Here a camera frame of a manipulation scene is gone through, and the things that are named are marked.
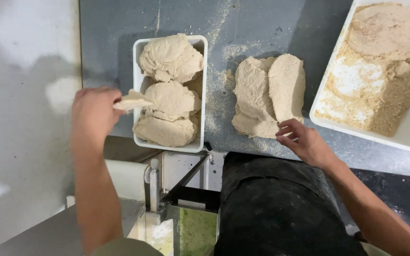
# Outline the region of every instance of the gray countertop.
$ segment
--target gray countertop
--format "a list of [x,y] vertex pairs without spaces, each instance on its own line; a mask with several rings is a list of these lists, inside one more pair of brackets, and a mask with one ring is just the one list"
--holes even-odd
[[[351,168],[410,175],[410,152],[314,125],[307,117],[352,0],[81,0],[83,86],[132,88],[137,39],[176,33],[208,39],[205,140],[213,149],[298,158],[275,140],[238,135],[231,75],[249,56],[304,60],[305,125]],[[132,137],[132,116],[113,135]]]

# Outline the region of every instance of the white plastic tray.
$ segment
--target white plastic tray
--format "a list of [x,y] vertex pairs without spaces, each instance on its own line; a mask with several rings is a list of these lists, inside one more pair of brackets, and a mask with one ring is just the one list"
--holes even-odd
[[[401,149],[410,151],[410,109],[403,116],[401,120],[401,124],[398,127],[398,130],[396,131],[396,134],[394,137],[387,137],[387,136],[383,136],[377,133],[364,131],[361,129],[350,127],[345,124],[337,123],[329,119],[316,117],[314,115],[314,112],[316,111],[318,107],[317,105],[319,103],[319,100],[321,99],[321,96],[323,96],[322,91],[324,90],[325,84],[327,83],[328,76],[330,75],[332,69],[334,68],[334,64],[336,61],[337,54],[339,52],[339,48],[341,47],[341,44],[343,43],[343,40],[345,39],[350,21],[357,7],[362,6],[362,5],[370,5],[370,4],[382,3],[382,2],[387,2],[387,1],[355,0],[352,3],[352,6],[350,8],[349,14],[347,16],[347,19],[345,21],[341,34],[339,35],[338,42],[336,43],[336,46],[333,50],[330,61],[328,62],[328,66],[323,76],[322,82],[319,86],[319,90],[317,91],[316,98],[314,99],[314,103],[312,104],[309,117],[312,120],[312,122],[315,123],[316,125],[327,127],[327,128],[330,128],[336,131],[348,133],[348,134],[366,138],[366,139],[369,139],[375,142],[386,144],[392,147],[401,148]],[[410,6],[410,0],[396,0],[395,2]]]
[[[146,44],[152,39],[139,39],[135,41],[133,47],[133,56],[134,56],[134,90],[139,91],[145,94],[146,89],[150,86],[149,77],[142,74],[140,69],[139,58],[144,50]],[[191,143],[171,148],[164,147],[157,143],[148,143],[146,140],[143,140],[137,137],[134,134],[134,141],[137,145],[147,148],[159,148],[170,151],[179,151],[179,152],[188,152],[188,153],[197,153],[202,150],[204,145],[204,129],[205,129],[205,93],[206,93],[206,67],[207,67],[207,55],[208,55],[208,41],[203,36],[188,36],[189,43],[198,50],[204,56],[204,70],[203,70],[203,85],[202,85],[202,110],[201,110],[201,119],[200,119],[200,130],[197,132],[195,140]],[[134,124],[139,120],[141,108],[134,109]]]

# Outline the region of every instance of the white wall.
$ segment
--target white wall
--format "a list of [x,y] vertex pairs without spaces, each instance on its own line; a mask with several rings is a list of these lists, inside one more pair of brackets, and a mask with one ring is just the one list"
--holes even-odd
[[0,0],[0,243],[64,207],[78,0]]

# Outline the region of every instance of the shirt sleeve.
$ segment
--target shirt sleeve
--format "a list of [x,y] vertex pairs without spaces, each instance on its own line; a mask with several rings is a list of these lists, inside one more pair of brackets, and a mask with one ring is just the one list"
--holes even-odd
[[97,248],[91,256],[163,256],[158,250],[146,242],[118,238]]

